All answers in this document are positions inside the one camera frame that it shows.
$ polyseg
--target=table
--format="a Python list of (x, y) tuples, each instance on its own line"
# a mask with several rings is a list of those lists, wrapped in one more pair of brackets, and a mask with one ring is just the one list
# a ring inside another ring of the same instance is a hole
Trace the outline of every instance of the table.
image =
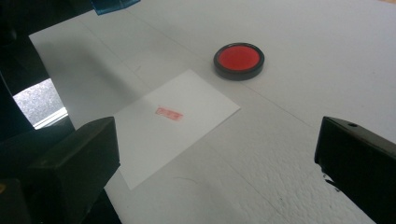
[[(30, 37), (76, 128), (188, 69), (241, 106), (135, 189), (117, 172), (106, 192), (123, 223), (374, 223), (314, 153), (323, 116), (396, 142), (395, 21), (375, 0), (145, 0)], [(260, 75), (215, 75), (233, 42), (262, 49)]]

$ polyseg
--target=blue plastic object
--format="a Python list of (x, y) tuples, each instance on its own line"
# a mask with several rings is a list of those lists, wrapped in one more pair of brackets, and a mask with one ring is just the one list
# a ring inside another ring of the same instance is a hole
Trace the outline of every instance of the blue plastic object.
[(138, 2), (140, 2), (140, 0), (91, 0), (96, 14), (99, 16), (130, 7)]

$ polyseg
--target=white paper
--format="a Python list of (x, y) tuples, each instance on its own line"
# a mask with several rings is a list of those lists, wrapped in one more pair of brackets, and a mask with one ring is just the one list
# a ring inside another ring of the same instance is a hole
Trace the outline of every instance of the white paper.
[[(182, 117), (168, 118), (166, 113), (156, 113), (159, 108), (170, 109)], [(238, 105), (189, 70), (116, 113), (120, 171), (129, 189), (141, 184), (238, 109)]]

